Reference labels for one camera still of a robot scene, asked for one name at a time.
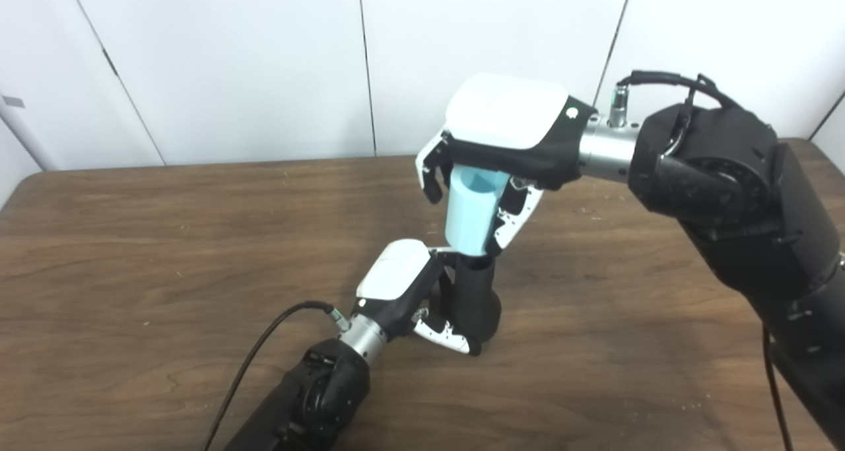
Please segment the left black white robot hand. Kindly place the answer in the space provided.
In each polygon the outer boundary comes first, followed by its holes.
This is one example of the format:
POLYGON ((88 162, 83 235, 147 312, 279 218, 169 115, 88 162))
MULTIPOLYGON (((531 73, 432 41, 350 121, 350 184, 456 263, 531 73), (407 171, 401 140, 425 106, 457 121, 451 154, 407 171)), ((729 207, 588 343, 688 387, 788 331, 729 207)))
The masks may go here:
POLYGON ((423 306, 456 260, 457 252, 450 247, 429 248, 416 238, 390 242, 357 285, 356 303, 341 342, 369 366, 387 343, 412 333, 478 357, 482 345, 477 340, 459 333, 443 314, 423 306))

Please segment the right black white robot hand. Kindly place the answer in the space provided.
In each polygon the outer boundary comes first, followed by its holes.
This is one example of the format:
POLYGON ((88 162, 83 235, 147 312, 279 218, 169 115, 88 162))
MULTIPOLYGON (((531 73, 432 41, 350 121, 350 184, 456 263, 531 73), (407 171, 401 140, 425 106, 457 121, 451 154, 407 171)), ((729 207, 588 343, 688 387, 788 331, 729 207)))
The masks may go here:
POLYGON ((446 240, 495 258, 547 190, 580 178, 580 143, 595 108, 551 82, 479 74, 450 99, 440 131, 415 158, 421 190, 446 198, 446 240))

